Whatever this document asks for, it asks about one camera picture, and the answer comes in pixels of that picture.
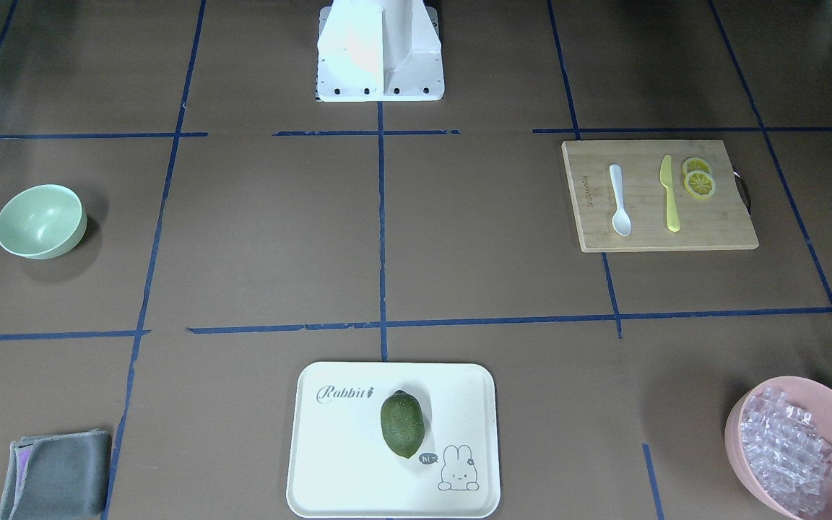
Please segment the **mint green bowl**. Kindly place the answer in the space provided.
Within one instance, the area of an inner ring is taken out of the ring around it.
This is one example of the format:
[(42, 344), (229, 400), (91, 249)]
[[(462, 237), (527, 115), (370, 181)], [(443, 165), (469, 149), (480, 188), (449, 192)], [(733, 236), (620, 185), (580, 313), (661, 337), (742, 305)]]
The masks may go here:
[(57, 184), (33, 186), (0, 211), (0, 246), (22, 258), (56, 258), (78, 246), (87, 228), (88, 214), (75, 191)]

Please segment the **white plastic spoon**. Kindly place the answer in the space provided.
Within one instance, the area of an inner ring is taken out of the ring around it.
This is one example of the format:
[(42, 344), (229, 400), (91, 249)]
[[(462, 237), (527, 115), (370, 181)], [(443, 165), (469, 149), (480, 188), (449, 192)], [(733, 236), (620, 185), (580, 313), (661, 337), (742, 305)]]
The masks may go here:
[(616, 162), (610, 164), (610, 182), (615, 201), (615, 211), (611, 218), (612, 228), (622, 237), (630, 236), (633, 232), (633, 222), (626, 210), (623, 170)]

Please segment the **pink bowl of ice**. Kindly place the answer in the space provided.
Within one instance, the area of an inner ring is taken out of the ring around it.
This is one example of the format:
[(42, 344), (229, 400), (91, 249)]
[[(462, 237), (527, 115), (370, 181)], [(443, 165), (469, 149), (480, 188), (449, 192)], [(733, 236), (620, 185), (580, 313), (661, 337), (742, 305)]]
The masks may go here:
[(724, 435), (734, 474), (761, 503), (789, 519), (832, 519), (832, 389), (769, 379), (733, 406)]

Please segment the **green lime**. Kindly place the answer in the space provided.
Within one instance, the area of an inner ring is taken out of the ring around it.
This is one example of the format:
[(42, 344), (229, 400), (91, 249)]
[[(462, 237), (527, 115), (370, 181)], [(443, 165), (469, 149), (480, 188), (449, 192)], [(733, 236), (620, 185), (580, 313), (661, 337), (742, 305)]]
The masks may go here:
[(425, 440), (425, 418), (418, 399), (399, 389), (385, 399), (380, 410), (381, 434), (389, 450), (412, 458)]

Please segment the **cream rabbit tray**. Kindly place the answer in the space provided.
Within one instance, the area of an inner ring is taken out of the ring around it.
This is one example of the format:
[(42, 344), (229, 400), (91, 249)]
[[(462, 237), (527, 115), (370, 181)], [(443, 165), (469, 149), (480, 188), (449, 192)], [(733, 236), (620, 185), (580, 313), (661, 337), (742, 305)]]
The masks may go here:
[[(415, 454), (390, 451), (380, 410), (422, 408)], [(298, 376), (286, 500), (303, 518), (486, 518), (500, 503), (494, 378), (476, 363), (314, 362)]]

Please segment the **white pillar with base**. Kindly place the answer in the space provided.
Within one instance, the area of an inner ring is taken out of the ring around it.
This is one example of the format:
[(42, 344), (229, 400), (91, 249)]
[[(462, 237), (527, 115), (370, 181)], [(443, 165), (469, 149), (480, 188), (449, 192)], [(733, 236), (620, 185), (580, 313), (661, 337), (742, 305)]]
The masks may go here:
[(319, 12), (315, 95), (327, 103), (445, 95), (439, 16), (423, 1), (334, 1)]

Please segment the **bamboo cutting board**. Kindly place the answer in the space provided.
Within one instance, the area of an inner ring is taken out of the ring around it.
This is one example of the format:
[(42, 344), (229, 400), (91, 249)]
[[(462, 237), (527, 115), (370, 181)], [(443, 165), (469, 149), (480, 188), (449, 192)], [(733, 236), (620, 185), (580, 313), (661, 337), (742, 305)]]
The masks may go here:
[[(749, 211), (737, 192), (729, 153), (720, 139), (595, 139), (561, 146), (578, 242), (584, 253), (610, 251), (730, 251), (759, 246)], [(672, 178), (681, 228), (666, 226), (666, 191), (659, 182), (664, 155)], [(710, 162), (716, 193), (700, 200), (684, 188), (683, 161)], [(615, 233), (610, 164), (623, 170), (626, 210), (633, 232)]]

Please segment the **yellow plastic knife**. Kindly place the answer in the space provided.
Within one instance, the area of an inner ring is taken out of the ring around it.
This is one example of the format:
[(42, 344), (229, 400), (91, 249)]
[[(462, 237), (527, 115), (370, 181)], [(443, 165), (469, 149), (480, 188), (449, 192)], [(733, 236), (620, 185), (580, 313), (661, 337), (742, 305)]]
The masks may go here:
[(677, 210), (672, 178), (672, 157), (664, 155), (659, 170), (658, 180), (666, 191), (666, 226), (671, 233), (678, 233), (681, 228), (679, 210)]

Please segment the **yellow lemon slice upper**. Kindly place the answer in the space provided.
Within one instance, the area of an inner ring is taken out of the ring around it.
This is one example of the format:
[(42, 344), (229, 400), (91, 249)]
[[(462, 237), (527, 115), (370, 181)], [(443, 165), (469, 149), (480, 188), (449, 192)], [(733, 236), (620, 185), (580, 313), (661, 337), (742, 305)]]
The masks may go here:
[(713, 174), (713, 168), (706, 159), (702, 157), (689, 157), (684, 160), (681, 164), (681, 170), (685, 176), (693, 173), (694, 171), (702, 171), (707, 175)]

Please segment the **yellow lemon slice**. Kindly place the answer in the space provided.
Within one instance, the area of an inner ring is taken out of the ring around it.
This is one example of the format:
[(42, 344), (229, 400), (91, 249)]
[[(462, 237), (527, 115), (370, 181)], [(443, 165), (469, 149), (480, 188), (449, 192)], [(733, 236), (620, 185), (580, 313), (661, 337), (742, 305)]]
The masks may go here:
[(693, 169), (684, 175), (684, 188), (690, 196), (706, 200), (716, 193), (716, 181), (703, 169)]
[(702, 157), (689, 157), (684, 160), (681, 164), (681, 170), (685, 176), (693, 173), (694, 171), (702, 171), (707, 175), (713, 174), (713, 168), (706, 159)]

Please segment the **yellow lemon slice lower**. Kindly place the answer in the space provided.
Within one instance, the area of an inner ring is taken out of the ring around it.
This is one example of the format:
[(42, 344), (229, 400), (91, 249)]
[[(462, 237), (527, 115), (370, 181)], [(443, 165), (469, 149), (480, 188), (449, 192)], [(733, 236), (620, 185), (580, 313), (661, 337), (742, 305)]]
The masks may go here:
[(684, 175), (684, 188), (690, 196), (706, 200), (716, 193), (716, 181), (703, 169), (693, 169)]

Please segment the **grey folded cloth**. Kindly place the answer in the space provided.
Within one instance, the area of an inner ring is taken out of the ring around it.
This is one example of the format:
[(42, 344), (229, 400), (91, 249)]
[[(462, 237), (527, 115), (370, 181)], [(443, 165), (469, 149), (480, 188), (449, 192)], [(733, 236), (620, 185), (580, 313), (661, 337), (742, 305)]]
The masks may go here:
[(24, 435), (9, 447), (0, 519), (86, 519), (107, 500), (111, 435)]

